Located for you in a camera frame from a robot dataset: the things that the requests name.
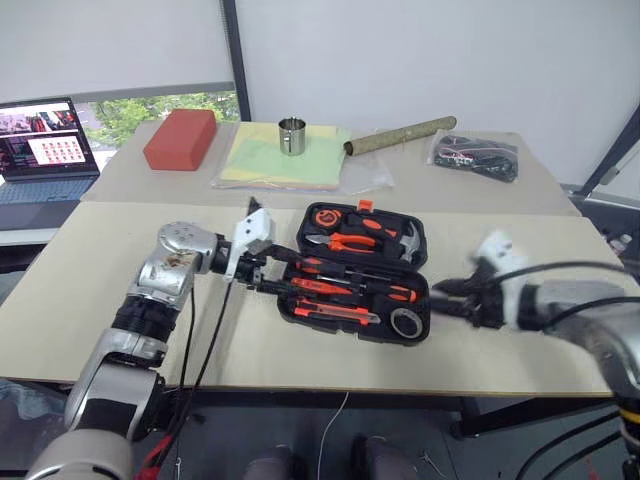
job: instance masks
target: white wall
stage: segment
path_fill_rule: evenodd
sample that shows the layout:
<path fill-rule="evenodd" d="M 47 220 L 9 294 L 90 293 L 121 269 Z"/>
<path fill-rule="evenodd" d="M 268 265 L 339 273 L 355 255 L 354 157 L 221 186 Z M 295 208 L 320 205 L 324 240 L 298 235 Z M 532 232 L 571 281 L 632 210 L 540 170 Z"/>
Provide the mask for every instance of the white wall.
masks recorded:
<path fill-rule="evenodd" d="M 523 135 L 583 183 L 640 100 L 639 0 L 237 0 L 252 115 Z"/>
<path fill-rule="evenodd" d="M 233 80 L 216 0 L 2 0 L 0 102 Z"/>

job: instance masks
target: person's knee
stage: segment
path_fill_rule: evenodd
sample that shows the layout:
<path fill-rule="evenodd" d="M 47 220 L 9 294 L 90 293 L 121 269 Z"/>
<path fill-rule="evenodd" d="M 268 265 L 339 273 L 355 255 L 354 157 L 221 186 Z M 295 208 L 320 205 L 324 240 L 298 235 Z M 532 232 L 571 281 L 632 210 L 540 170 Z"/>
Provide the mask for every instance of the person's knee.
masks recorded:
<path fill-rule="evenodd" d="M 366 461 L 365 465 L 362 465 L 364 469 L 361 469 L 360 475 L 357 476 L 359 479 L 419 480 L 416 467 L 409 458 L 384 438 L 370 437 L 361 445 Z"/>
<path fill-rule="evenodd" d="M 288 447 L 274 447 L 252 461 L 244 480 L 289 480 L 293 468 L 293 455 Z"/>

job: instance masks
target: metal cup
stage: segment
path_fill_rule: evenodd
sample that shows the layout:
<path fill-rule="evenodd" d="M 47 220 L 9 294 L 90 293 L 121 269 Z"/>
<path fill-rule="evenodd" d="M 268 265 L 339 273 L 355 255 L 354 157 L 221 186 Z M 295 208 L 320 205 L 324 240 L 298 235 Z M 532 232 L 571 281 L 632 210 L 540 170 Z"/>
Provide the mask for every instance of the metal cup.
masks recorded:
<path fill-rule="evenodd" d="M 285 155 L 300 155 L 304 152 L 304 128 L 307 124 L 296 117 L 285 118 L 280 127 L 280 151 Z"/>

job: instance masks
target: laptop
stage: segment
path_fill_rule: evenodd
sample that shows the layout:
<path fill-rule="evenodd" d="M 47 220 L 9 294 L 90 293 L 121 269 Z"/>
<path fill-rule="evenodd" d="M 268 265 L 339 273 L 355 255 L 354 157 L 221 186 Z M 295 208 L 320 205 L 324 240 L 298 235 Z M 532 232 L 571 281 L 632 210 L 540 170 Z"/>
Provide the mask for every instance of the laptop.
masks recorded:
<path fill-rule="evenodd" d="M 0 231 L 57 228 L 100 171 L 68 97 L 0 104 Z"/>

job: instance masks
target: white table surface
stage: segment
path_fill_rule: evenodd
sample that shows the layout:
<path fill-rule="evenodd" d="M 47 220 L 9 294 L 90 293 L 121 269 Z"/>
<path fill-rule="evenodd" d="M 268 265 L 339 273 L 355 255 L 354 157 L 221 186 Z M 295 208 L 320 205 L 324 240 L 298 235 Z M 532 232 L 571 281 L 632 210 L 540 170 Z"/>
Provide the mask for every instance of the white table surface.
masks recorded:
<path fill-rule="evenodd" d="M 190 205 L 246 206 L 249 194 L 272 208 L 304 208 L 322 199 L 357 203 L 371 199 L 375 205 L 400 212 L 514 213 L 579 216 L 558 183 L 538 162 L 520 135 L 484 133 L 486 138 L 512 143 L 519 151 L 519 178 L 505 184 L 469 172 L 425 165 L 431 138 L 414 140 L 345 161 L 382 162 L 391 171 L 395 187 L 358 195 L 291 193 L 266 189 L 215 189 L 216 169 L 226 158 L 234 138 L 233 127 L 221 124 L 197 171 L 152 170 L 142 149 L 160 122 L 144 123 L 111 159 L 83 201 L 183 203 Z"/>
<path fill-rule="evenodd" d="M 271 209 L 276 240 L 294 246 L 303 210 Z M 152 203 L 82 203 L 0 307 L 0 377 L 73 382 L 100 332 L 113 321 L 127 287 L 153 250 L 158 228 L 196 222 L 230 236 L 244 208 Z M 499 227 L 532 263 L 590 259 L 616 262 L 591 223 L 580 217 L 413 212 L 424 225 L 430 283 L 472 271 L 468 254 Z M 283 269 L 267 269 L 271 278 Z M 638 292 L 615 273 L 571 270 L 537 278 L 598 278 Z M 213 274 L 196 281 L 197 326 L 188 380 L 193 381 L 224 294 Z M 179 316 L 160 371 L 176 383 L 189 307 Z M 536 333 L 475 330 L 434 314 L 431 335 L 415 347 L 376 344 L 351 334 L 314 331 L 284 321 L 272 296 L 236 285 L 212 362 L 208 387 L 353 389 L 381 392 L 506 395 L 603 395 L 608 389 L 580 348 Z"/>

